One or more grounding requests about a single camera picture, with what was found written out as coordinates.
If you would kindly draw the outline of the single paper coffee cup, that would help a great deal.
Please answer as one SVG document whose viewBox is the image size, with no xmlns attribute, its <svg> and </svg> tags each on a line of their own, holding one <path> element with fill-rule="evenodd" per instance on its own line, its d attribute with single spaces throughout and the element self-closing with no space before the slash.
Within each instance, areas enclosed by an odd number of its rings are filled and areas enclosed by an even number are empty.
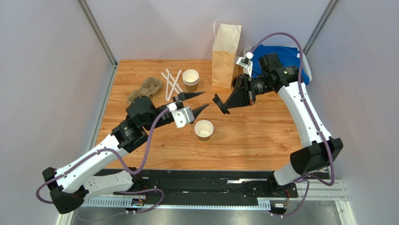
<svg viewBox="0 0 399 225">
<path fill-rule="evenodd" d="M 208 120 L 200 120 L 195 124 L 194 132 L 200 141 L 206 142 L 210 139 L 211 135 L 213 134 L 214 126 Z"/>
</svg>

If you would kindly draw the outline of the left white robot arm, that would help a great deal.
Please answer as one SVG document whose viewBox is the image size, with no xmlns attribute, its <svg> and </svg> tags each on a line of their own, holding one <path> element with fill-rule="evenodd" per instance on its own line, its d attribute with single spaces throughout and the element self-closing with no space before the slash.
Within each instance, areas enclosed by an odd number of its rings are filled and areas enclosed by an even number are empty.
<svg viewBox="0 0 399 225">
<path fill-rule="evenodd" d="M 183 102 L 202 94 L 181 92 L 160 107 L 148 96 L 134 98 L 126 119 L 96 147 L 64 167 L 43 170 L 45 183 L 36 190 L 37 199 L 67 214 L 93 197 L 126 192 L 147 161 L 154 129 L 173 122 L 177 128 L 192 124 L 208 105 L 192 109 Z"/>
</svg>

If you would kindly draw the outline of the stack of paper cups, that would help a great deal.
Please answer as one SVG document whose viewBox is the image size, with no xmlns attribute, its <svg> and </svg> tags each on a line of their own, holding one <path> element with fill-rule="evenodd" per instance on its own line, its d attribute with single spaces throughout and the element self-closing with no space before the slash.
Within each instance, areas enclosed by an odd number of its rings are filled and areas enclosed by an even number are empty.
<svg viewBox="0 0 399 225">
<path fill-rule="evenodd" d="M 195 92 L 198 88 L 199 73 L 196 70 L 188 69 L 183 72 L 183 83 L 188 92 Z"/>
</svg>

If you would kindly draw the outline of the black plastic cup lid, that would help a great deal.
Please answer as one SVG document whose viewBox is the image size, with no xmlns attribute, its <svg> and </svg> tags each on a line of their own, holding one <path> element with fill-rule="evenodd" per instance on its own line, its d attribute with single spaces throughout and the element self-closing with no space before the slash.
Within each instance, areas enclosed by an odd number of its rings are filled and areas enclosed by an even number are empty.
<svg viewBox="0 0 399 225">
<path fill-rule="evenodd" d="M 224 107 L 224 104 L 223 104 L 222 100 L 220 99 L 220 97 L 218 96 L 218 94 L 214 95 L 214 98 L 212 99 L 212 101 L 219 107 L 219 109 L 221 110 L 221 112 L 223 114 L 230 114 L 228 109 Z"/>
</svg>

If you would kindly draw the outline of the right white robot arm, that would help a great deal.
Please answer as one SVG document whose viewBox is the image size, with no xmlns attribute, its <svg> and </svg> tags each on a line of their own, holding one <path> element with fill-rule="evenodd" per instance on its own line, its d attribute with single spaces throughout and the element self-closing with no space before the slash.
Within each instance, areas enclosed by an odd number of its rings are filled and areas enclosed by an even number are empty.
<svg viewBox="0 0 399 225">
<path fill-rule="evenodd" d="M 259 65 L 262 73 L 256 78 L 244 73 L 234 79 L 234 89 L 225 103 L 218 97 L 214 97 L 213 101 L 224 114 L 229 114 L 231 108 L 252 106 L 258 95 L 272 91 L 286 104 L 298 129 L 302 149 L 291 153 L 289 163 L 268 178 L 270 192 L 277 195 L 295 180 L 330 167 L 342 150 L 343 143 L 340 138 L 331 136 L 313 112 L 297 66 L 284 66 L 275 52 L 259 58 Z"/>
</svg>

